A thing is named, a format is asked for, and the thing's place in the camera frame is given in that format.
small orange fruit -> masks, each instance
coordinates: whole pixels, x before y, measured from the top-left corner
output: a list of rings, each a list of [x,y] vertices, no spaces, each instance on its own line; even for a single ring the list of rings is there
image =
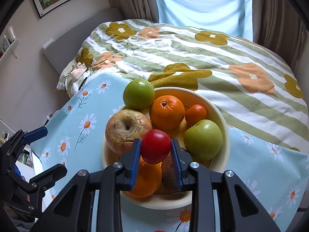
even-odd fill
[[[158,97],[149,109],[152,123],[162,131],[179,126],[184,118],[184,113],[182,102],[171,95]]]
[[[206,109],[200,104],[194,104],[186,111],[185,119],[189,125],[195,125],[200,120],[206,119],[206,116]]]
[[[140,158],[136,184],[131,192],[126,192],[134,198],[144,198],[156,192],[162,180],[160,164],[148,164]]]

bed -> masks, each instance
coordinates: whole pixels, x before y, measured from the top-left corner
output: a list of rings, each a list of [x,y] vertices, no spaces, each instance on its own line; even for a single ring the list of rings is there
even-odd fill
[[[87,69],[73,79],[78,63]],[[293,72],[278,55],[246,39],[143,19],[108,21],[84,40],[57,91],[72,97],[101,73],[193,90],[211,100],[227,124],[309,152],[308,108]]]

red tomato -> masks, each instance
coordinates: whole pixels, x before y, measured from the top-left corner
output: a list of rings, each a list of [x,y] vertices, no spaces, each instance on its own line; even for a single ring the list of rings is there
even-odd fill
[[[141,156],[148,164],[158,164],[166,158],[171,146],[171,139],[165,132],[152,129],[142,139]]]

metal screw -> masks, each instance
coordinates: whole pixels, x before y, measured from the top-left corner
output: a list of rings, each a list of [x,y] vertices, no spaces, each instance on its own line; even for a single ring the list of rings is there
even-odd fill
[[[200,166],[200,164],[198,164],[197,162],[191,162],[191,163],[190,163],[190,166],[191,166],[192,168],[198,168],[198,167]]]
[[[29,211],[32,212],[32,211],[34,210],[34,207],[33,207],[32,205],[29,205],[29,206],[28,206],[28,209],[29,209]]]
[[[79,170],[77,174],[78,174],[78,176],[83,177],[87,174],[87,171],[85,169]]]
[[[122,163],[121,162],[115,162],[113,167],[120,168],[120,167],[122,167]]]
[[[233,176],[234,176],[234,172],[231,171],[231,170],[227,170],[227,171],[225,172],[225,175],[226,175],[227,177],[233,177]]]

light blue curtain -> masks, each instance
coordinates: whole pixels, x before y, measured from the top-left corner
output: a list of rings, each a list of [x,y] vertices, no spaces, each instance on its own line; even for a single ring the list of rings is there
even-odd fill
[[[253,39],[252,0],[157,0],[160,23]]]

